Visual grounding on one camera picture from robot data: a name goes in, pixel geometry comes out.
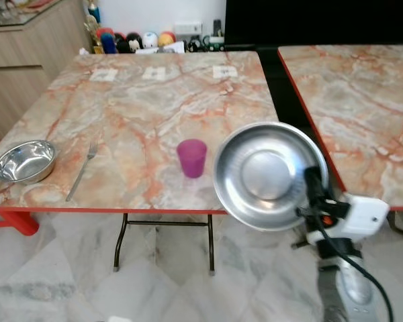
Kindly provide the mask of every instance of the red chair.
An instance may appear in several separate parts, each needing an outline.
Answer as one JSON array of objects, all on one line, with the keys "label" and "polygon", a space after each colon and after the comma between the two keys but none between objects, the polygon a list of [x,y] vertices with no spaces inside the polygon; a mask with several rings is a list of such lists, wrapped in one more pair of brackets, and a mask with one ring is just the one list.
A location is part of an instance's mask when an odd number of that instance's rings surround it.
[{"label": "red chair", "polygon": [[14,227],[26,236],[34,235],[39,229],[39,224],[30,216],[30,212],[0,211],[4,219],[0,221],[0,227]]}]

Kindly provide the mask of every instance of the fork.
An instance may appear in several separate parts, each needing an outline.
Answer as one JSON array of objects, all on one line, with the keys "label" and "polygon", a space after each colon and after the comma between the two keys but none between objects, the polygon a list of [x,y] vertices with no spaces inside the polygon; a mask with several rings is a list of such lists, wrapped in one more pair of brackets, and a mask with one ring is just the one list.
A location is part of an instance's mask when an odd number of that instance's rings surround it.
[{"label": "fork", "polygon": [[66,201],[70,201],[76,191],[76,188],[78,187],[79,182],[81,181],[83,172],[85,171],[85,167],[87,166],[88,161],[90,161],[92,158],[95,157],[98,149],[98,144],[97,141],[93,141],[89,144],[89,150],[87,154],[87,158],[85,159],[85,162],[83,163],[83,166],[81,170],[79,171],[78,177],[76,178],[75,183],[72,186],[72,189],[70,190],[69,194],[67,195]]}]

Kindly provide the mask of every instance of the wall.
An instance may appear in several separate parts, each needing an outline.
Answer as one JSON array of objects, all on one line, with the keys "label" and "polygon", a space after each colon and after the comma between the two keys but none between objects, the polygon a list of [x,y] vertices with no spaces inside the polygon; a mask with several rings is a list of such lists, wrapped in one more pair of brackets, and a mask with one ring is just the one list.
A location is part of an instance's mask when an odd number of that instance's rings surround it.
[{"label": "wall", "polygon": [[159,34],[186,21],[201,21],[203,34],[213,32],[214,19],[225,26],[226,0],[99,0],[99,8],[102,26],[124,34]]}]

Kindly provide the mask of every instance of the metal plate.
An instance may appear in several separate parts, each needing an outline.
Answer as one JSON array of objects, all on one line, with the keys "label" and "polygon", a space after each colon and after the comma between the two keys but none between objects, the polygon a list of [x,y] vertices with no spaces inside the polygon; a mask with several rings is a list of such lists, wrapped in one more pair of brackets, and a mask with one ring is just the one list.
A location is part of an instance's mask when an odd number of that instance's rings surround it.
[{"label": "metal plate", "polygon": [[292,228],[304,221],[304,170],[319,166],[324,188],[327,165],[316,144],[285,123],[256,123],[230,135],[215,160],[216,194],[227,212],[259,230]]},{"label": "metal plate", "polygon": [[52,171],[56,149],[45,140],[28,141],[10,149],[0,157],[0,180],[35,183]]}]

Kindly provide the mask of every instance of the tile floor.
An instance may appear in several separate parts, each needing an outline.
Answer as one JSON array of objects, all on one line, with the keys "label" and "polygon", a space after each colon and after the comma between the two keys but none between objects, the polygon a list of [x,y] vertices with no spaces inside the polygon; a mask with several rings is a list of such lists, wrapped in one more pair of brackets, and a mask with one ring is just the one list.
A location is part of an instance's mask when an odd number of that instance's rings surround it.
[{"label": "tile floor", "polygon": [[[216,275],[205,227],[132,226],[112,261],[122,216],[38,213],[39,232],[0,229],[0,321],[320,321],[316,253],[291,250],[298,230],[261,233],[214,217]],[[204,220],[206,216],[133,215]],[[363,243],[366,266],[403,322],[403,238],[386,226]],[[378,297],[379,321],[386,321]]]}]

